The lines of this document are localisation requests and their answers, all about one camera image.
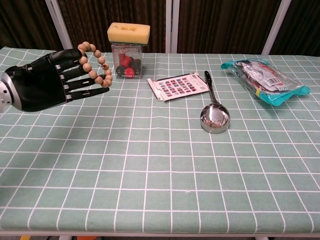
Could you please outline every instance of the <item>wooden bead bracelet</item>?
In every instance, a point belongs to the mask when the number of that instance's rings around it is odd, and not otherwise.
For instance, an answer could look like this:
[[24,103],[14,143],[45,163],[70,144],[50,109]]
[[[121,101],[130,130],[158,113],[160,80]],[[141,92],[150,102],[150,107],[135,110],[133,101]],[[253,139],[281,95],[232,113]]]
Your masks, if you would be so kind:
[[[96,84],[100,84],[103,88],[110,87],[112,85],[112,73],[105,58],[101,56],[101,52],[96,48],[96,46],[84,41],[78,45],[78,50],[82,53],[79,63],[82,65],[83,70],[88,73],[89,77],[94,79],[94,82]],[[92,69],[92,66],[88,63],[88,59],[85,57],[85,52],[93,52],[93,55],[97,58],[98,63],[104,70],[104,79],[101,76],[98,76],[98,74]]]

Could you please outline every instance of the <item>clear plastic box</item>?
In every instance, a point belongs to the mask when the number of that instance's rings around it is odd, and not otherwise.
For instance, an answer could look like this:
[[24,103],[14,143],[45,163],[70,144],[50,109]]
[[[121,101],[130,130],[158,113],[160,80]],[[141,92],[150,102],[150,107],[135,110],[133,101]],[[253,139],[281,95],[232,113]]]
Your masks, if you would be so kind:
[[137,79],[142,76],[142,46],[131,43],[112,43],[112,57],[117,79]]

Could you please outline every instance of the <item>stainless steel scoop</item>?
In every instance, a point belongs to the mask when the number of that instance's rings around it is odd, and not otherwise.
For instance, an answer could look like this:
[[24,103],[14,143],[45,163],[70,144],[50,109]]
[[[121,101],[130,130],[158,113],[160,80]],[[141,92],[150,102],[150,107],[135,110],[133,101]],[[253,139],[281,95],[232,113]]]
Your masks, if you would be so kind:
[[213,88],[212,79],[208,71],[204,72],[205,81],[209,88],[212,103],[207,105],[201,112],[201,127],[211,134],[220,134],[230,126],[230,114],[228,110],[217,101]]

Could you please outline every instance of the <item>robotic hand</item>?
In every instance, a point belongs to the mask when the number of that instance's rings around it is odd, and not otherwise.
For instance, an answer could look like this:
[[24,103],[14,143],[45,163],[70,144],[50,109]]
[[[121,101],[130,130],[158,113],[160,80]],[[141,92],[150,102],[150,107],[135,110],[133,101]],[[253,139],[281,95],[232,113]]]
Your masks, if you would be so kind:
[[7,105],[23,112],[37,112],[108,92],[109,87],[73,91],[95,84],[92,78],[69,81],[87,74],[79,63],[82,56],[79,49],[67,49],[8,68],[0,80],[0,113]]

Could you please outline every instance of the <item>black ladle handle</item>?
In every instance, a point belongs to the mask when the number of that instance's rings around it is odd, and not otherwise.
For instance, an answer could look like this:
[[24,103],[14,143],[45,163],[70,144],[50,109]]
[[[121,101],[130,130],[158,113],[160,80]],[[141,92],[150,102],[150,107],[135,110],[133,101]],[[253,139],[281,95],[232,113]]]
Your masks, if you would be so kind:
[[211,79],[210,73],[208,71],[204,71],[204,76],[205,76],[206,84],[208,85],[208,88],[209,88],[209,94],[213,104],[220,105],[220,102],[217,101],[214,94],[214,90],[212,88],[212,79]]

